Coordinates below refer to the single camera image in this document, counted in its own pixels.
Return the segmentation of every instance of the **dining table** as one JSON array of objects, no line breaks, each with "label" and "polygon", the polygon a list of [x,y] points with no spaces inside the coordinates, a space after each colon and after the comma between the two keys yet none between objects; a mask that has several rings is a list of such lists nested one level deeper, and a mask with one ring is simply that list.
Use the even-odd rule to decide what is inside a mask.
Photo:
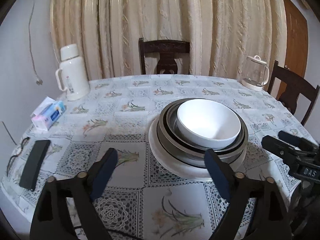
[{"label": "dining table", "polygon": [[[102,196],[93,205],[106,228],[145,240],[209,239],[228,203],[212,181],[181,178],[166,170],[154,157],[148,141],[152,121],[169,103],[181,98],[205,98],[219,102],[241,116],[248,128],[247,152],[238,171],[250,179],[273,177],[286,206],[300,183],[288,175],[281,158],[264,150],[266,135],[277,138],[287,131],[315,142],[300,122],[265,91],[253,91],[237,80],[194,75],[138,75],[90,81],[90,93],[67,101],[65,113],[48,131],[31,125],[30,137],[14,160],[1,189],[14,207],[32,221],[41,190],[49,176],[67,179],[88,171],[108,148],[118,153],[118,163]],[[28,155],[36,140],[51,145],[43,160],[34,191],[19,186]],[[80,221],[72,198],[67,199],[74,226]],[[244,233],[254,210],[249,199],[236,239]],[[78,238],[86,239],[81,228]],[[113,239],[127,239],[110,233]]]}]

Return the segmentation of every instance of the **door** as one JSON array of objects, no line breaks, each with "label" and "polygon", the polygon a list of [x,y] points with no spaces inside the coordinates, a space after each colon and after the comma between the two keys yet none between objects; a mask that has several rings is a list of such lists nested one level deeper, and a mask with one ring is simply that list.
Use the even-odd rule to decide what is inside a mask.
[{"label": "door", "polygon": [[[284,67],[304,77],[308,58],[307,20],[290,0],[283,1],[287,18],[287,51]],[[286,86],[286,83],[281,82],[276,99],[284,92]]]}]

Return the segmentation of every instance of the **chair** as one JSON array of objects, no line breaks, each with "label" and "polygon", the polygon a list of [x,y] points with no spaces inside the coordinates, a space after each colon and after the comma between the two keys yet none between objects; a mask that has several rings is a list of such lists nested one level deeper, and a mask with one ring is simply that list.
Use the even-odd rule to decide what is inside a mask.
[{"label": "chair", "polygon": [[300,93],[311,101],[310,106],[301,121],[301,124],[305,125],[318,98],[320,87],[317,86],[315,89],[301,76],[289,69],[278,66],[278,61],[276,60],[273,65],[273,71],[268,87],[269,94],[271,93],[275,78],[279,78],[287,84],[285,91],[281,94],[278,101],[280,101],[291,112],[291,114],[294,114],[296,111],[298,96]]},{"label": "chair", "polygon": [[177,74],[178,66],[174,60],[175,53],[189,53],[190,43],[186,41],[158,40],[143,41],[139,39],[141,72],[146,74],[146,66],[144,62],[145,53],[158,52],[160,59],[156,67],[157,74]]}]

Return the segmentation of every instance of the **table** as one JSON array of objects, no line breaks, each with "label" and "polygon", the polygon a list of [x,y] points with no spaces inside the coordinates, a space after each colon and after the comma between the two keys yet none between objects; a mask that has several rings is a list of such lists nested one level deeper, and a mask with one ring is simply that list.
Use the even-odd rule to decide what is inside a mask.
[{"label": "table", "polygon": [[[1,189],[30,222],[48,176],[71,178],[88,170],[109,147],[119,162],[103,196],[94,206],[108,228],[143,239],[208,239],[228,204],[214,183],[180,178],[162,167],[150,151],[148,129],[170,102],[180,98],[207,98],[236,111],[249,131],[247,155],[239,171],[249,178],[275,178],[286,205],[299,180],[288,167],[261,147],[265,135],[280,130],[314,141],[296,118],[265,91],[249,90],[236,80],[192,75],[125,76],[90,82],[89,95],[68,102],[66,112],[48,132],[33,125],[23,137],[30,142],[3,176]],[[19,187],[20,176],[36,140],[49,139],[36,190]],[[79,225],[72,199],[68,199],[74,225]],[[252,215],[250,199],[237,237],[241,238]],[[85,239],[82,229],[78,237]]]}]

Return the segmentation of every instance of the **tissue box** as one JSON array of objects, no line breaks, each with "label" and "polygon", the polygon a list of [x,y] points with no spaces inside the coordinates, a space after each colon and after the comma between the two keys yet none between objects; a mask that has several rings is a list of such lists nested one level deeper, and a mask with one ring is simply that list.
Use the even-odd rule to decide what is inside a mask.
[{"label": "tissue box", "polygon": [[62,101],[47,97],[32,113],[32,122],[38,130],[48,131],[66,110]]}]

